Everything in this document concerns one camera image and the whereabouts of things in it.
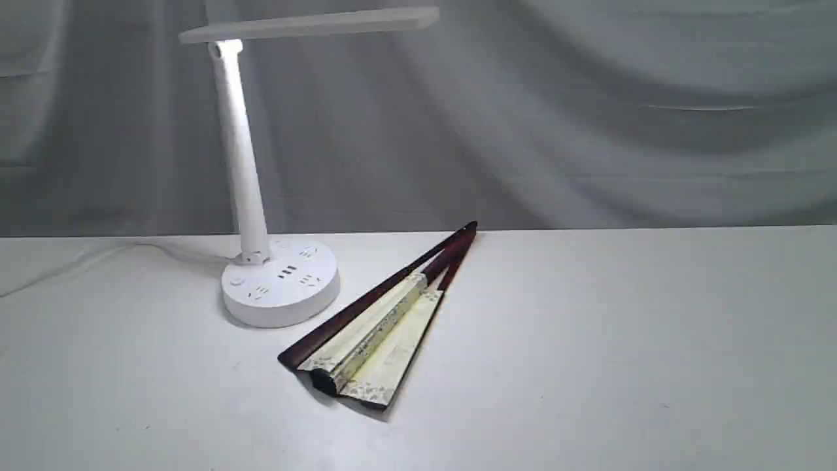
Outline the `paper folding fan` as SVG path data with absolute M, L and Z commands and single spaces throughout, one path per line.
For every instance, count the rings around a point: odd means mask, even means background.
M 331 398 L 385 413 L 409 375 L 458 269 L 473 220 L 282 351 L 277 360 Z

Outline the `white desk lamp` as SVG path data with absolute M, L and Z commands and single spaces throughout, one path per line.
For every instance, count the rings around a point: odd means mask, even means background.
M 337 257 L 328 247 L 268 232 L 239 65 L 243 44 L 424 29 L 439 16 L 436 7 L 385 8 L 215 23 L 180 33 L 183 44 L 205 44 L 213 62 L 241 250 L 222 271 L 220 286 L 227 312 L 241 324 L 265 329 L 301 324 L 324 311 L 341 287 Z

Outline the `grey backdrop cloth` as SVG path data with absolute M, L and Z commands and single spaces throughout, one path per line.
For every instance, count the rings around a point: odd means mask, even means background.
M 230 234 L 183 31 L 424 1 L 3 1 L 2 236 Z M 834 1 L 436 1 L 246 42 L 270 232 L 835 223 Z

